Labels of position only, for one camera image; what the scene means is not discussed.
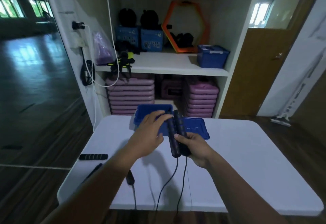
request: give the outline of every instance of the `stack of pink step platforms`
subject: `stack of pink step platforms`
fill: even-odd
[[[183,87],[185,116],[211,118],[218,91],[216,84],[206,77],[187,76]]]
[[[105,82],[111,85],[116,78]],[[113,115],[133,115],[140,104],[154,104],[154,77],[133,73],[130,79],[119,77],[112,87],[107,87],[108,102]]]

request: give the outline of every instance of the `hand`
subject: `hand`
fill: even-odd
[[[163,142],[163,134],[157,135],[158,130],[165,120],[173,117],[171,114],[164,113],[165,111],[154,111],[146,115],[130,137],[126,146],[131,149],[133,154],[136,153],[137,159],[149,155]]]
[[[209,158],[212,154],[216,153],[207,142],[198,134],[187,132],[187,136],[189,139],[175,134],[174,138],[188,146],[191,156],[190,158],[194,161],[194,163],[202,168],[207,168],[209,165]]]

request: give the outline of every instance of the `forearm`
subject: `forearm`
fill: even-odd
[[[287,223],[218,153],[209,156],[207,170],[234,224]]]
[[[132,151],[125,146],[43,223],[101,223],[122,181],[136,160]]]

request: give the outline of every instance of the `person's left hand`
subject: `person's left hand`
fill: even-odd
[[[163,142],[163,134],[157,135],[158,130],[165,120],[173,117],[171,114],[164,113],[165,111],[154,111],[146,115],[130,137],[126,146],[135,153],[137,158],[149,155]]]

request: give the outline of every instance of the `door handle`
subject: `door handle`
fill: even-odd
[[[275,58],[273,58],[272,60],[276,60],[276,59],[280,59],[282,57],[283,53],[279,53]]]

